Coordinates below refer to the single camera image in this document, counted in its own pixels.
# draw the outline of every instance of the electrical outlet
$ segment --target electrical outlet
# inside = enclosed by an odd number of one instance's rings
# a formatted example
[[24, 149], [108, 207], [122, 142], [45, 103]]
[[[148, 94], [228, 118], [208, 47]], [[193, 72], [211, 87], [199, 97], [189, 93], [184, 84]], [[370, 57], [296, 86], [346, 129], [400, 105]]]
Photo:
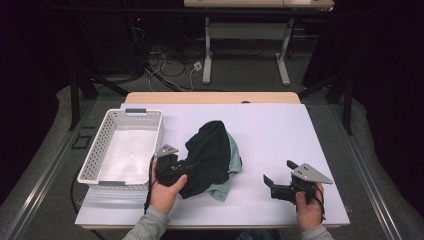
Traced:
[[199, 71], [200, 69], [202, 69], [202, 64], [200, 62], [195, 63], [194, 69], [196, 69], [196, 71]]

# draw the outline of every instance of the black cloth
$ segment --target black cloth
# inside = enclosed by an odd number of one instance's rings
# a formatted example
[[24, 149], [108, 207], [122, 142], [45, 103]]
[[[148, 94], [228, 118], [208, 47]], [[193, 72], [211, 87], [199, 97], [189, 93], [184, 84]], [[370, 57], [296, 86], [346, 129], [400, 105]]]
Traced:
[[206, 123], [185, 146], [188, 155], [183, 166], [192, 165], [193, 171], [180, 191], [184, 199], [204, 192], [212, 183], [222, 184], [229, 179], [231, 147], [223, 122]]

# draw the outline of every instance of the person's left hand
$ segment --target person's left hand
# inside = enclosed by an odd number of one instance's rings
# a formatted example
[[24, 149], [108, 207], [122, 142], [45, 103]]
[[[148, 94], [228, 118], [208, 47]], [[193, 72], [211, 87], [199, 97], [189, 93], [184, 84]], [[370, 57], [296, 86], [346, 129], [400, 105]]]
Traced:
[[150, 205], [167, 215], [171, 211], [172, 206], [174, 206], [178, 192], [186, 184], [187, 175], [181, 176], [174, 185], [167, 187], [156, 181], [156, 165], [157, 163], [153, 164], [152, 170], [152, 182], [154, 184], [152, 186]]

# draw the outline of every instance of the white plastic basket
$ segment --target white plastic basket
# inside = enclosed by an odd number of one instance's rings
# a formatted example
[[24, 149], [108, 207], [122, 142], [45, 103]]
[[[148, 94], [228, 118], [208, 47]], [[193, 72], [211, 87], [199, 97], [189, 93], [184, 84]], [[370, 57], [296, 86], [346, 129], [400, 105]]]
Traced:
[[162, 142], [162, 112], [110, 109], [78, 176], [91, 188], [147, 189], [150, 160]]

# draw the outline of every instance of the metal frame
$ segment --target metal frame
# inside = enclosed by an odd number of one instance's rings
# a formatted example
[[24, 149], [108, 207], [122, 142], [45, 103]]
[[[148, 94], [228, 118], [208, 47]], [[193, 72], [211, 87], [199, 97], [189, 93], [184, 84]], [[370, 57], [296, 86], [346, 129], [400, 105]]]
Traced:
[[294, 20], [288, 23], [211, 23], [205, 20], [205, 66], [203, 68], [203, 84], [210, 84], [212, 71], [211, 39], [270, 39], [282, 40], [280, 53], [276, 53], [278, 70], [284, 86], [290, 86], [290, 78], [285, 65], [287, 46], [291, 40]]

